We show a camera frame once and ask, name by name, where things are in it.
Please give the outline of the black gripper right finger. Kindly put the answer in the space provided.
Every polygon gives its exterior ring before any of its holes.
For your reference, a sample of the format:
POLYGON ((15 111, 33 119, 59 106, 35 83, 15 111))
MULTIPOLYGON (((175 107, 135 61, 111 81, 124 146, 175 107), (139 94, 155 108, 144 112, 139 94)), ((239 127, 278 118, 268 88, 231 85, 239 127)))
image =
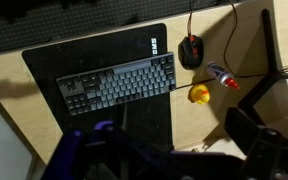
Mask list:
POLYGON ((256 124, 239 109, 227 109, 224 129, 246 155, 242 180, 288 178, 288 138, 279 131, 256 124))

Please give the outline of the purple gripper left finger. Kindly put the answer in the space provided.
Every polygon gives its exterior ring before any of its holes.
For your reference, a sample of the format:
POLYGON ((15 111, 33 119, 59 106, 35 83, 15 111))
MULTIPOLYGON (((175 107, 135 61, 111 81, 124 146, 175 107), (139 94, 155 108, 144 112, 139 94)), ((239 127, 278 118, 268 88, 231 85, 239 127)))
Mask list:
POLYGON ((119 180, 237 180, 243 161, 224 153, 163 152, 102 121, 91 133, 63 134, 42 180, 85 180, 99 164, 119 180))

